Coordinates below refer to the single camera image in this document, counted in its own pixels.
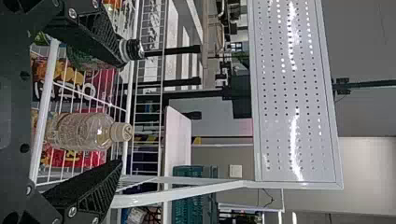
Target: wall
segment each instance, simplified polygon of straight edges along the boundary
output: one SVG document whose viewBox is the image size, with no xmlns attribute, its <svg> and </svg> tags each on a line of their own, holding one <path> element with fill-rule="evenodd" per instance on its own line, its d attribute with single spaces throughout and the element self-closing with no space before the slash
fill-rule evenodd
<svg viewBox="0 0 396 224">
<path fill-rule="evenodd" d="M 229 165 L 242 165 L 242 179 L 254 180 L 253 149 L 252 147 L 193 147 L 191 164 L 212 165 L 219 167 L 219 178 L 228 179 Z M 275 198 L 280 198 L 279 190 L 268 190 Z M 251 206 L 265 206 L 270 202 L 261 189 L 233 189 L 217 193 L 219 203 L 234 203 Z M 271 204 L 273 208 L 280 208 L 281 201 Z"/>
<path fill-rule="evenodd" d="M 396 138 L 340 138 L 344 190 L 285 190 L 289 211 L 375 214 L 396 216 Z M 217 164 L 227 177 L 228 164 L 243 165 L 245 179 L 253 178 L 253 147 L 200 148 L 192 151 L 193 163 Z M 272 191 L 279 199 L 278 191 Z M 257 191 L 241 189 L 219 194 L 219 201 L 257 205 Z M 267 201 L 259 199 L 259 204 Z"/>
<path fill-rule="evenodd" d="M 231 101 L 221 97 L 170 100 L 177 111 L 201 111 L 202 119 L 192 121 L 192 136 L 251 136 L 251 119 L 233 119 Z"/>
<path fill-rule="evenodd" d="M 396 78 L 396 1 L 322 0 L 333 77 Z M 336 104 L 342 136 L 396 134 L 395 90 L 353 91 Z"/>
</svg>

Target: white panel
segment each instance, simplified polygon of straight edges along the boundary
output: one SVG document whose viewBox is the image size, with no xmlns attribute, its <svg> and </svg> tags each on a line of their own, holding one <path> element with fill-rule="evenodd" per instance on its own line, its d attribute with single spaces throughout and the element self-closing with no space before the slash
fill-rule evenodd
<svg viewBox="0 0 396 224">
<path fill-rule="evenodd" d="M 172 176 L 173 168 L 191 165 L 191 120 L 171 106 L 165 112 L 165 158 L 164 176 Z M 164 189 L 172 185 L 164 184 Z M 163 203 L 163 224 L 172 223 L 172 203 Z"/>
<path fill-rule="evenodd" d="M 248 3 L 256 180 L 341 188 L 320 1 Z"/>
</svg>

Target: bottle cap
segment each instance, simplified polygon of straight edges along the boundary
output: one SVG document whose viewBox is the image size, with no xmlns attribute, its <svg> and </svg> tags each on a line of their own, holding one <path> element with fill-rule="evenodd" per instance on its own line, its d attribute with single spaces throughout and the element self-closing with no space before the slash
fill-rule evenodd
<svg viewBox="0 0 396 224">
<path fill-rule="evenodd" d="M 132 126 L 128 123 L 115 122 L 110 128 L 110 137 L 113 142 L 127 142 L 132 138 Z"/>
</svg>

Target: black plastic part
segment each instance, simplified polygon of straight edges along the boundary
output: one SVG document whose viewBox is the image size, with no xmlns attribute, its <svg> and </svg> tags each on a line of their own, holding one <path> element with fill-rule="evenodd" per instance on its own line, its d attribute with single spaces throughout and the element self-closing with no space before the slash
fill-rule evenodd
<svg viewBox="0 0 396 224">
<path fill-rule="evenodd" d="M 62 7 L 42 0 L 26 6 L 25 12 L 21 2 L 0 1 L 0 223 L 19 221 L 27 206 L 31 158 L 27 149 L 32 140 L 29 46 Z"/>
<path fill-rule="evenodd" d="M 64 223 L 92 223 L 95 217 L 101 223 L 113 201 L 121 169 L 121 161 L 109 161 L 47 190 L 43 196 L 64 216 Z M 78 211 L 69 217 L 72 207 Z"/>
<path fill-rule="evenodd" d="M 114 30 L 105 7 L 99 2 L 94 8 L 92 1 L 66 1 L 64 11 L 46 27 L 44 32 L 91 56 L 115 67 L 122 68 L 126 62 L 120 56 L 120 40 Z M 69 10 L 77 13 L 75 19 Z"/>
<path fill-rule="evenodd" d="M 61 214 L 35 189 L 33 182 L 29 187 L 32 190 L 20 224 L 52 223 L 55 219 L 62 223 L 64 219 Z"/>
</svg>

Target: screw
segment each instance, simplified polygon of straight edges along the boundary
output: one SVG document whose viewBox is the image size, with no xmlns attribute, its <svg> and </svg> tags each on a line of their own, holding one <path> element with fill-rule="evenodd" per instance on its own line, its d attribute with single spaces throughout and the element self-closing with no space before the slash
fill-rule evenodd
<svg viewBox="0 0 396 224">
<path fill-rule="evenodd" d="M 53 219 L 52 224 L 60 224 L 60 220 L 58 218 Z"/>
<path fill-rule="evenodd" d="M 26 190 L 26 195 L 29 195 L 30 193 L 32 193 L 32 187 L 28 186 Z"/>
<path fill-rule="evenodd" d="M 52 0 L 53 5 L 55 5 L 56 7 L 59 6 L 59 0 Z"/>
<path fill-rule="evenodd" d="M 72 208 L 70 208 L 68 215 L 69 215 L 69 217 L 74 217 L 76 215 L 76 213 L 77 213 L 77 208 L 72 207 Z"/>
<path fill-rule="evenodd" d="M 99 223 L 99 218 L 97 218 L 97 217 L 94 218 L 92 221 L 92 224 L 98 224 L 98 223 Z"/>
<path fill-rule="evenodd" d="M 99 8 L 99 3 L 97 0 L 92 0 L 92 4 L 94 8 Z"/>
<path fill-rule="evenodd" d="M 69 8 L 69 16 L 75 19 L 77 17 L 77 12 L 73 8 Z"/>
</svg>

